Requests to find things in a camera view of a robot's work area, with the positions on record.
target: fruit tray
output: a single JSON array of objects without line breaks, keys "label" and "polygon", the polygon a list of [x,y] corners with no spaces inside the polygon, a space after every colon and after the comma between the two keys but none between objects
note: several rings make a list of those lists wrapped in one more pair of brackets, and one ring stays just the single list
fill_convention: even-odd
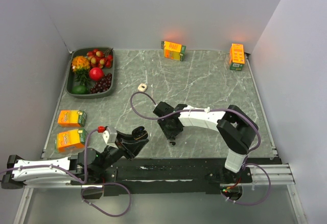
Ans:
[{"label": "fruit tray", "polygon": [[[86,49],[78,49],[76,51],[73,52],[71,59],[69,60],[69,66],[72,65],[72,60],[76,57],[76,56],[85,56],[87,52],[92,51],[93,49],[99,49],[102,52],[105,52],[106,50],[108,50],[109,48],[105,48],[105,47],[94,47],[94,48],[86,48]],[[69,74],[68,77],[66,79],[66,91],[69,95],[74,96],[75,98],[78,99],[95,99],[95,98],[103,98],[106,97],[108,95],[110,95],[114,89],[114,66],[115,66],[115,56],[114,56],[114,51],[111,50],[110,54],[113,56],[112,59],[112,66],[111,68],[103,68],[103,72],[105,75],[111,73],[112,74],[112,79],[111,79],[111,86],[108,90],[102,92],[102,93],[96,93],[96,94],[84,94],[84,95],[80,95],[80,94],[72,94],[72,88],[76,85],[79,85],[79,83],[75,80],[75,74],[72,71],[72,68],[69,68]],[[96,84],[95,81],[91,80],[90,85],[88,86],[89,88],[94,87],[94,85]]]}]

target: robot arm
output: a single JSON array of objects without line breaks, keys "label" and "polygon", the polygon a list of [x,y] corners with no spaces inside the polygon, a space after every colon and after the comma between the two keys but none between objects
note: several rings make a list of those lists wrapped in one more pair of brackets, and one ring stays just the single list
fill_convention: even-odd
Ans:
[{"label": "robot arm", "polygon": [[[144,127],[134,129],[130,135],[116,131],[112,127],[103,129],[105,129],[103,138],[107,144],[106,148],[102,153],[92,148],[86,148],[86,160],[84,152],[62,159],[42,161],[27,161],[17,155],[9,156],[7,169],[17,169],[7,171],[3,176],[1,187],[3,189],[19,189],[28,184],[49,184],[59,181],[72,181],[72,184],[79,184],[66,172],[84,179],[85,167],[88,171],[87,184],[102,182],[103,174],[108,167],[123,156],[129,160],[133,159],[149,142],[148,133]],[[53,168],[51,165],[58,166],[65,171]]]},{"label": "robot arm", "polygon": [[[230,105],[228,109],[242,114],[258,129],[258,126],[236,105]],[[205,112],[203,112],[203,109],[185,104],[178,104],[173,108],[165,102],[160,102],[153,113],[158,117],[163,117],[178,110],[189,111],[158,120],[158,124],[166,138],[174,140],[183,131],[183,128],[187,126],[218,130],[229,148],[225,168],[234,173],[239,172],[255,138],[255,131],[251,126],[234,113],[225,111],[210,112],[209,108],[204,109]]]}]

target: gray table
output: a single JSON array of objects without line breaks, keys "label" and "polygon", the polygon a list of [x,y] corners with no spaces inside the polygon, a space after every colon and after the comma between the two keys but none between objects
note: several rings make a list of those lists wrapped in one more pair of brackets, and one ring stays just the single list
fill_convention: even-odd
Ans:
[{"label": "gray table", "polygon": [[[198,108],[239,106],[256,122],[262,136],[261,146],[250,157],[272,157],[272,144],[249,67],[245,65],[241,72],[230,71],[227,59],[228,53],[221,51],[187,51],[185,61],[180,62],[164,58],[163,51],[116,50],[115,91],[109,97],[92,100],[76,99],[64,91],[43,158],[67,156],[54,152],[56,134],[66,130],[57,125],[62,109],[86,111],[87,131],[99,125],[112,125],[121,132],[130,133],[138,126],[145,126],[150,142],[139,158],[227,156],[228,148],[220,134],[209,129],[187,127],[177,137],[175,146],[169,144],[156,121],[138,117],[130,107],[130,96],[140,83],[148,85],[147,93],[157,102],[165,101],[173,107],[178,103]],[[134,105],[140,113],[155,116],[152,113],[154,106],[146,96],[136,96]],[[99,134],[91,137],[90,147],[103,150],[105,143]]]}]

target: juice box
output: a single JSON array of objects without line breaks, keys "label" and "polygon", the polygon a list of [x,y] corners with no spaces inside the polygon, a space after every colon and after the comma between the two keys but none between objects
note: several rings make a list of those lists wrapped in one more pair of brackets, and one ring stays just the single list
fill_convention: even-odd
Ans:
[{"label": "juice box", "polygon": [[229,51],[229,69],[241,71],[244,65],[245,58],[243,45],[233,43]]},{"label": "juice box", "polygon": [[169,41],[162,41],[161,49],[163,49],[165,58],[184,61],[186,46]]},{"label": "juice box", "polygon": [[56,152],[68,152],[84,148],[87,132],[78,128],[57,134]]},{"label": "juice box", "polygon": [[58,124],[61,127],[84,127],[86,113],[82,110],[62,110],[59,114]]}]

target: green fruit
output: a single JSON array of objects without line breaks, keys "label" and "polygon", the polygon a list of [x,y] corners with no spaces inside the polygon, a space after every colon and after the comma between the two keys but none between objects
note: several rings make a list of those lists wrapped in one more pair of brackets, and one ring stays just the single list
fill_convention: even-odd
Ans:
[{"label": "green fruit", "polygon": [[72,89],[72,94],[75,94],[75,95],[85,95],[87,93],[88,93],[88,88],[83,85],[75,86]]}]

